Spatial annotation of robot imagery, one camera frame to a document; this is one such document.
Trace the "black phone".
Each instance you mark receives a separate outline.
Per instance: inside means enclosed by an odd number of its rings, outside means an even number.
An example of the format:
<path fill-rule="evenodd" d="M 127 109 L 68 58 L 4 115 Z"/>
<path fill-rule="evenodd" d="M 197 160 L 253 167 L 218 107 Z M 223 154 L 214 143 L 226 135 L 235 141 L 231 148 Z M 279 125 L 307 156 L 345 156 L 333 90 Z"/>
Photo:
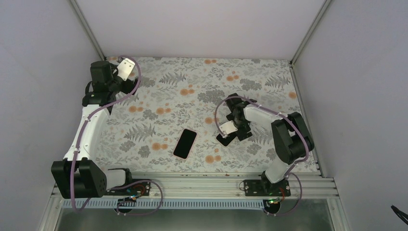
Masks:
<path fill-rule="evenodd" d="M 236 138 L 236 133 L 229 134 L 227 137 L 222 137 L 221 134 L 216 136 L 216 140 L 222 144 L 224 147 L 227 147 L 234 139 Z"/>

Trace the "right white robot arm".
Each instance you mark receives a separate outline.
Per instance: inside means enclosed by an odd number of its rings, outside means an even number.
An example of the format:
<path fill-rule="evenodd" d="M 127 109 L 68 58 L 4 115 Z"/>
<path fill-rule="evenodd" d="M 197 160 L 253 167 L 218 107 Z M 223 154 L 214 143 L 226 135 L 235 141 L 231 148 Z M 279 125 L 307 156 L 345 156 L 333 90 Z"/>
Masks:
<path fill-rule="evenodd" d="M 250 124 L 255 122 L 272 133 L 277 158 L 262 172 L 259 180 L 246 182 L 246 195 L 282 193 L 287 186 L 287 177 L 294 166 L 308 159 L 314 142 L 302 115 L 293 112 L 284 115 L 234 93 L 225 99 L 230 110 L 227 122 L 218 127 L 221 132 L 217 140 L 228 146 L 235 138 L 243 141 L 252 136 Z"/>

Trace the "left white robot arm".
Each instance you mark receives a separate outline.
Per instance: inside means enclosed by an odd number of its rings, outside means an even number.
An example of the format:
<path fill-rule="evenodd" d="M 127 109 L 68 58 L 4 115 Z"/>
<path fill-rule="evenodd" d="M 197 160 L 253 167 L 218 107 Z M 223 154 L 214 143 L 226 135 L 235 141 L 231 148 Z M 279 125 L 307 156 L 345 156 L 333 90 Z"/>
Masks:
<path fill-rule="evenodd" d="M 130 57 L 118 64 L 96 61 L 90 65 L 91 81 L 85 87 L 82 115 L 74 140 L 60 161 L 53 162 L 51 173 L 64 199 L 102 197 L 108 189 L 120 194 L 133 191 L 134 181 L 126 168 L 104 169 L 96 163 L 97 146 L 113 106 L 134 95 L 138 78 L 132 80 L 139 65 Z"/>

